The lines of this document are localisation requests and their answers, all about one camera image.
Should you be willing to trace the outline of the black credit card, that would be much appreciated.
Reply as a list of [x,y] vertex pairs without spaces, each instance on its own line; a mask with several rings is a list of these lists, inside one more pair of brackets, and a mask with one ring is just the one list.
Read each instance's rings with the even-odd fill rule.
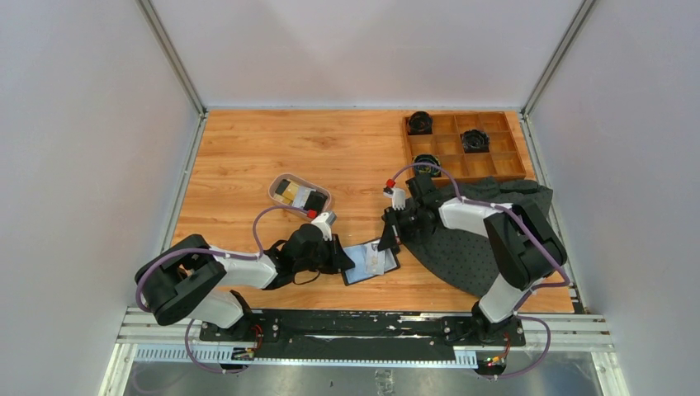
[[303,209],[306,212],[319,214],[324,211],[327,200],[328,197],[323,192],[311,191],[305,199]]

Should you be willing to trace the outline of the white credit card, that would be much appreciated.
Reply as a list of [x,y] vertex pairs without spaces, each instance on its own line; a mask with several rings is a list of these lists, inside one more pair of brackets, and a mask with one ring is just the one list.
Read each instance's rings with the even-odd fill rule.
[[385,273],[385,251],[379,249],[377,241],[366,246],[365,272],[373,276]]

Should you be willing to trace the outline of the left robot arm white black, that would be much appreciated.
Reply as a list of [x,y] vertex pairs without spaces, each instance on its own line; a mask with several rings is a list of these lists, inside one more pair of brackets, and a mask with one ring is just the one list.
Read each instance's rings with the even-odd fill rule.
[[338,235],[313,224],[301,225],[261,255],[212,247],[202,235],[192,234],[136,272],[135,300],[160,326],[200,320],[242,341],[251,334],[253,319],[234,287],[276,290],[300,272],[336,275],[354,266]]

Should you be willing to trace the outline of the black card holder wallet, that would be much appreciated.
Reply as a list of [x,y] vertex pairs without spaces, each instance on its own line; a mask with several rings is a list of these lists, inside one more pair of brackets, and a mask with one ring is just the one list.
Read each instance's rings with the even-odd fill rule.
[[362,244],[345,247],[343,251],[351,259],[354,267],[343,272],[343,283],[346,286],[383,276],[400,269],[397,256],[390,250],[379,250],[380,239],[374,239]]

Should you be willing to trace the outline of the pink oval card tray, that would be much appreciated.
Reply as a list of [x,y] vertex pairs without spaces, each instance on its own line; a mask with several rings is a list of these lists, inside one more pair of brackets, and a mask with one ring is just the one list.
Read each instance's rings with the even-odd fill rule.
[[328,200],[326,202],[326,205],[324,207],[324,211],[330,211],[333,208],[333,198],[329,190],[323,188],[320,185],[314,184],[313,182],[306,181],[305,179],[298,177],[295,174],[292,173],[282,173],[278,177],[276,177],[270,186],[267,189],[267,195],[270,200],[272,200],[274,205],[283,205],[281,202],[278,202],[273,198],[273,192],[277,184],[281,179],[289,179],[295,183],[297,183],[300,188],[299,192],[296,195],[296,198],[293,202],[292,205],[287,205],[292,207],[292,210],[287,209],[287,211],[290,211],[293,215],[297,215],[298,217],[301,217],[302,219],[309,220],[311,221],[311,218],[306,214],[306,211],[303,209],[305,199],[309,195],[311,191],[320,191],[323,192],[327,197]]

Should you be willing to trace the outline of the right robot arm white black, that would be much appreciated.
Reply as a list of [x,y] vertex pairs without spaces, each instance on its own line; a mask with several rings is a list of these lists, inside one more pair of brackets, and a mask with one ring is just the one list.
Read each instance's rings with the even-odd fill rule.
[[448,199],[426,174],[410,178],[407,186],[397,187],[393,178],[385,184],[383,193],[391,205],[382,215],[379,251],[446,242],[446,231],[475,235],[490,246],[498,274],[473,305],[462,338],[474,337],[486,345],[496,342],[529,296],[547,286],[547,277],[557,272],[561,285],[570,283],[563,268],[568,260],[565,246],[532,201],[496,204],[461,194]]

